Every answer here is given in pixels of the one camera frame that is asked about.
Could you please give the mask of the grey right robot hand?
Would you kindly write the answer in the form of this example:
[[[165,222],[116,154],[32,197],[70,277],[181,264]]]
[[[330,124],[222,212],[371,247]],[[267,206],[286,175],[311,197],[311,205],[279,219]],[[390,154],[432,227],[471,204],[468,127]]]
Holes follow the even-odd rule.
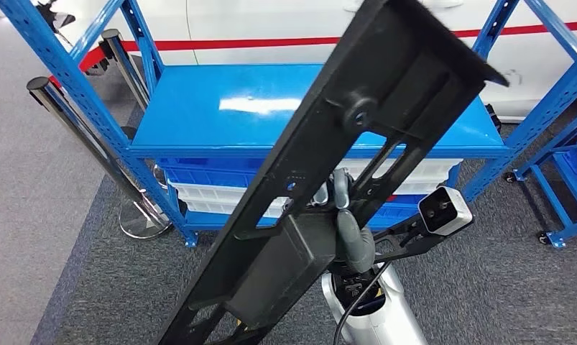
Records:
[[[337,275],[363,274],[374,263],[374,240],[367,227],[360,227],[349,210],[351,177],[343,168],[335,169],[332,181],[332,211],[312,213],[306,225],[317,238],[315,254],[326,263],[325,269]]]

